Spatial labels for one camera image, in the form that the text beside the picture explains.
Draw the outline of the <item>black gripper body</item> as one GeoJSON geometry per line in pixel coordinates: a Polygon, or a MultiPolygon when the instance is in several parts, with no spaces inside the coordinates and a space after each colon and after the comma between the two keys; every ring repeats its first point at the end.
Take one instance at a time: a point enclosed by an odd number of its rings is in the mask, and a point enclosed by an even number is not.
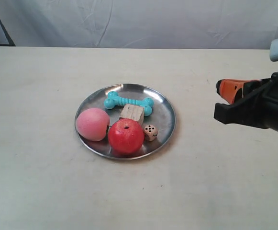
{"type": "Polygon", "coordinates": [[[243,85],[242,125],[278,132],[278,72],[243,85]]]}

